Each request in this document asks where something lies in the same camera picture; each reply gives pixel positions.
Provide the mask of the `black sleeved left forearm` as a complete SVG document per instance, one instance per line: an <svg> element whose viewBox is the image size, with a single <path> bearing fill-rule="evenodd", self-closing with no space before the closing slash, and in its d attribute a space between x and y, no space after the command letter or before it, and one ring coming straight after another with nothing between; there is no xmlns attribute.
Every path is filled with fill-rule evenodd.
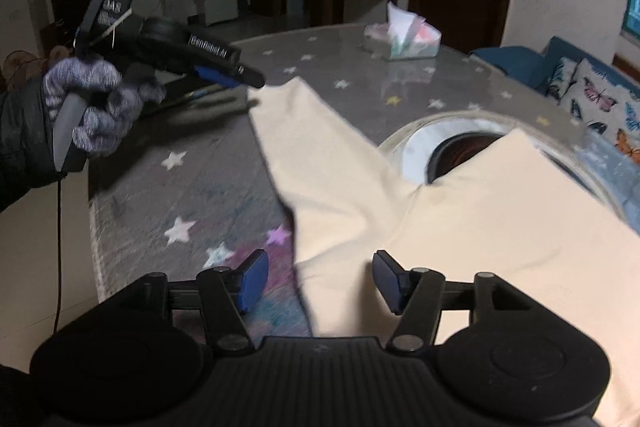
<svg viewBox="0 0 640 427"><path fill-rule="evenodd" d="M6 210L33 188L62 180L52 154L52 124L40 78L1 95L0 208Z"/></svg>

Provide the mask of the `gloved left hand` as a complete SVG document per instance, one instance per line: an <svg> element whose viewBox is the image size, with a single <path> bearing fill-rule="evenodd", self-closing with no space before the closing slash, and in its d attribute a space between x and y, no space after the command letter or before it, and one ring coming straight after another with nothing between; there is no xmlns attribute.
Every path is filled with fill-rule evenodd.
<svg viewBox="0 0 640 427"><path fill-rule="evenodd" d="M55 165L63 164L72 147L90 156L113 154L145 104L158 104L165 94L144 65L132 65L123 76L104 60L59 62L43 77Z"/></svg>

